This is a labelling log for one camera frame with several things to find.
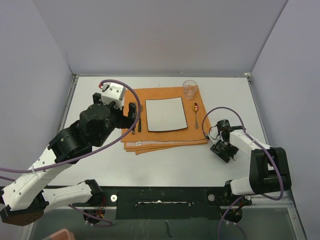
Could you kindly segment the white square plate black rim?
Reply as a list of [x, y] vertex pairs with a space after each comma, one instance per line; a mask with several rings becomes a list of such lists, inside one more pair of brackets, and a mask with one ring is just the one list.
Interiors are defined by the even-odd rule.
[[145, 111], [149, 132], [171, 132], [188, 127], [181, 97], [147, 99]]

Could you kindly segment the clear plastic cup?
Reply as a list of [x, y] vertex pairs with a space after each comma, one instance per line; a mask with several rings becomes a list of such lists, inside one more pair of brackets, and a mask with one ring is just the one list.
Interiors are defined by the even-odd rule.
[[182, 87], [183, 87], [184, 97], [187, 100], [191, 100], [198, 90], [198, 85], [193, 80], [186, 80], [183, 83]]

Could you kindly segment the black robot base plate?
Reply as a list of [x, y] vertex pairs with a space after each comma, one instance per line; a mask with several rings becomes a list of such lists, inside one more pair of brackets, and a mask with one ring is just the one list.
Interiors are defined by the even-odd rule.
[[220, 219], [223, 207], [250, 206], [252, 201], [236, 201], [228, 185], [223, 187], [129, 187], [104, 186], [96, 203], [77, 203], [88, 209], [104, 206], [115, 209], [116, 220]]

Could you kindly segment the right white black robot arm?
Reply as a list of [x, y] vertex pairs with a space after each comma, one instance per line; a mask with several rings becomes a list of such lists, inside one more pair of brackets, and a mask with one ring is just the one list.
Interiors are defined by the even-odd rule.
[[242, 126], [231, 126], [227, 119], [217, 122], [217, 136], [210, 150], [225, 163], [241, 151], [249, 160], [247, 177], [233, 179], [222, 192], [223, 200], [232, 205], [241, 195], [262, 195], [287, 191], [292, 187], [286, 151], [255, 140]]

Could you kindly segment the copper spoon ornate handle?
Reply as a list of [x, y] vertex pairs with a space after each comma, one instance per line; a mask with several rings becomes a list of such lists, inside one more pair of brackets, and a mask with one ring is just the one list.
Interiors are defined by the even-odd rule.
[[199, 128], [199, 125], [198, 125], [199, 105], [198, 105], [196, 102], [193, 104], [192, 110], [193, 110], [193, 112], [194, 112], [194, 114], [195, 114], [195, 125], [194, 125], [194, 127], [195, 127], [195, 129], [197, 130], [197, 129]]

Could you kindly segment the gold fork black handle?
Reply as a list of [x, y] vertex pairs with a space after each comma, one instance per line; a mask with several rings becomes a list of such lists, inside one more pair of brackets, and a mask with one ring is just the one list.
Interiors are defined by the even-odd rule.
[[138, 120], [138, 132], [141, 133], [142, 131], [142, 118], [140, 117]]

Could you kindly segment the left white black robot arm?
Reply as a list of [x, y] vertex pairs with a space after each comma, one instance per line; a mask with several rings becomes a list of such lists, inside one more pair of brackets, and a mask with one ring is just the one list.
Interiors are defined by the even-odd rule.
[[13, 183], [0, 192], [0, 211], [3, 223], [26, 226], [44, 213], [59, 207], [84, 203], [96, 206], [103, 200], [103, 191], [94, 179], [76, 185], [47, 189], [61, 172], [71, 167], [68, 160], [89, 154], [100, 147], [114, 129], [129, 129], [136, 117], [136, 105], [129, 103], [124, 115], [121, 100], [104, 101], [100, 93], [93, 95], [93, 104], [82, 111], [79, 119], [62, 129], [42, 155]]

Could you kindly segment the orange cloth placemat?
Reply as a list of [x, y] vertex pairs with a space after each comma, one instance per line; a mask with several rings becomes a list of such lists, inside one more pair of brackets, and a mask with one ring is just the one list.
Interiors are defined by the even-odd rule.
[[[201, 94], [197, 91], [191, 100], [184, 98], [184, 91], [181, 86], [178, 87], [158, 87], [158, 88], [137, 88], [134, 90], [139, 97], [142, 105], [141, 121], [142, 130], [135, 134], [129, 133], [124, 139], [124, 149], [128, 152], [135, 151], [137, 155], [143, 153], [143, 149], [156, 147], [176, 147], [187, 145], [206, 144], [208, 140], [205, 138], [201, 124], [207, 114], [205, 105], [203, 103]], [[165, 131], [165, 132], [151, 132], [147, 128], [146, 116], [146, 100], [161, 100], [181, 97], [184, 107], [184, 112], [187, 120], [186, 129]], [[193, 105], [197, 103], [199, 110], [197, 113], [198, 129], [195, 129], [195, 113], [193, 112]]]

